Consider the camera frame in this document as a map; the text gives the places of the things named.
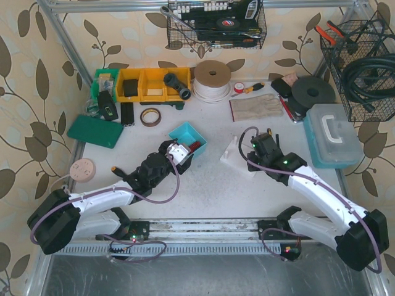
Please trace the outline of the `long red spring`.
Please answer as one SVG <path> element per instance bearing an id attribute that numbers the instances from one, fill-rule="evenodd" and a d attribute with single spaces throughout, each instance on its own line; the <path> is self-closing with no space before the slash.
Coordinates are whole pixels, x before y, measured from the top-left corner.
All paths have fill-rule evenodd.
<path id="1" fill-rule="evenodd" d="M 199 141 L 193 142 L 191 145 L 188 146 L 191 153 L 198 150 L 201 147 L 201 143 Z"/>

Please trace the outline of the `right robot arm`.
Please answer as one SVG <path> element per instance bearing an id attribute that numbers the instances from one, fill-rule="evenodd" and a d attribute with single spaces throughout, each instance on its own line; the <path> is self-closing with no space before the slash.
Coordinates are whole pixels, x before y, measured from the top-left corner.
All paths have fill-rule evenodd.
<path id="1" fill-rule="evenodd" d="M 270 232 L 286 236 L 307 237 L 336 251 L 340 259 L 355 271 L 369 269 L 380 274 L 381 254 L 389 248 L 388 224 L 385 215 L 364 207 L 343 196 L 324 182 L 307 162 L 293 152 L 285 155 L 269 133 L 248 128 L 252 151 L 243 152 L 244 136 L 238 142 L 238 152 L 249 171 L 263 171 L 278 183 L 299 192 L 312 202 L 324 218 L 310 215 L 297 206 L 290 206 L 277 216 L 275 228 L 265 228 L 262 241 Z"/>

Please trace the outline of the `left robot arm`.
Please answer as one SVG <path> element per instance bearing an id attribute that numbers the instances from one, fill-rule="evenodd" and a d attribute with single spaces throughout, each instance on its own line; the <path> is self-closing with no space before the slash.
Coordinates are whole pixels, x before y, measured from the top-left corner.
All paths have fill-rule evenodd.
<path id="1" fill-rule="evenodd" d="M 31 242 L 50 255 L 79 239 L 120 239 L 127 225 L 120 207 L 142 200 L 156 203 L 149 198 L 152 190 L 170 174 L 176 177 L 179 187 L 180 176 L 190 167 L 192 158 L 190 146 L 172 139 L 164 141 L 130 174 L 113 167 L 112 172 L 120 181 L 110 186 L 85 193 L 52 191 L 27 220 Z"/>

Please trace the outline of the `light blue plastic box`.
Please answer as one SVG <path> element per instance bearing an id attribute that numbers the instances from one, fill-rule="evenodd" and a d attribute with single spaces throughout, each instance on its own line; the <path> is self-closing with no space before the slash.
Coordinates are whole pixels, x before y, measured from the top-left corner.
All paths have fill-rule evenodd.
<path id="1" fill-rule="evenodd" d="M 184 144 L 185 146 L 199 141 L 201 147 L 191 153 L 194 157 L 200 156 L 206 149 L 207 140 L 187 121 L 171 131 L 168 136 L 170 139 L 177 139 L 179 144 Z"/>

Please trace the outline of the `small hammer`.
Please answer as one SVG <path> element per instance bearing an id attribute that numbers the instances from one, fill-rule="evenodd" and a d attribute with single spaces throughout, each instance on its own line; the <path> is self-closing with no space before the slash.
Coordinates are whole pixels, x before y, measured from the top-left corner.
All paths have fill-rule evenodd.
<path id="1" fill-rule="evenodd" d="M 278 148 L 280 148 L 280 135 L 279 134 L 275 135 L 275 142 L 276 142 L 276 146 Z"/>

